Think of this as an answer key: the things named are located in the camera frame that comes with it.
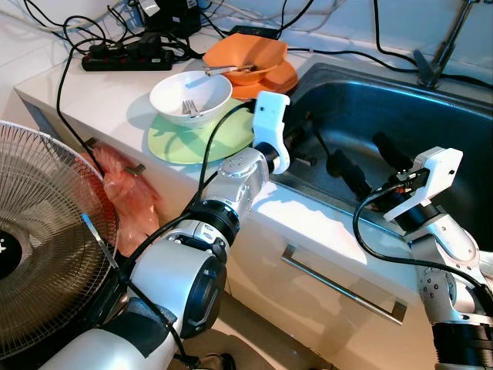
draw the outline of faucet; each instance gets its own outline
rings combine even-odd
[[[448,60],[450,59],[452,52],[455,48],[455,40],[459,36],[462,26],[464,25],[465,19],[468,17],[472,6],[476,2],[481,0],[464,0],[457,14],[457,18],[453,26],[451,27],[447,38],[441,43],[438,48],[437,54],[433,58],[431,63],[423,57],[423,54],[419,50],[414,50],[414,60],[418,67],[419,79],[418,83],[428,89],[435,89],[440,79],[441,73],[443,72]],[[493,0],[484,0],[485,4],[491,4]]]

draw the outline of floor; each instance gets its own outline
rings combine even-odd
[[[237,370],[336,370],[258,314],[225,294],[213,328],[184,342],[191,355],[230,353]],[[184,367],[173,361],[168,370]]]

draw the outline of power strip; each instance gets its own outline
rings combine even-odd
[[[90,53],[82,59],[82,67],[88,72],[98,71],[170,71],[173,67],[173,52],[163,50],[161,55],[133,58],[130,55],[102,59]]]
[[[164,50],[159,33],[147,32],[137,42],[91,45],[82,59],[86,71],[169,71],[174,53]]]

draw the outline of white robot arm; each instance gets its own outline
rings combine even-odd
[[[129,305],[116,318],[81,334],[45,363],[45,370],[162,370],[176,340],[212,327],[226,282],[226,260],[255,196],[289,166],[283,145],[284,95],[261,92],[253,118],[255,148],[224,160],[189,216],[149,246],[132,270]],[[170,335],[158,307],[179,338]]]
[[[42,369],[160,370],[169,364],[181,339],[212,326],[226,280],[225,263],[240,224],[269,174],[289,166],[282,142],[288,103],[280,94],[259,95],[255,147],[224,160],[203,199],[147,247],[132,270],[127,309],[77,337]],[[421,298],[433,326],[437,370],[493,366],[491,290],[478,267],[478,246],[429,200],[451,185],[460,159],[457,150],[424,152],[410,172],[394,177],[409,183],[409,189],[374,200],[386,212],[385,218],[407,231],[405,240],[414,258],[460,268],[485,287],[478,291],[456,274],[420,267]]]

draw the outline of fan guard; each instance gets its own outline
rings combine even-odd
[[[81,213],[114,254],[99,173],[50,136],[0,121],[0,359],[66,325],[108,273]]]

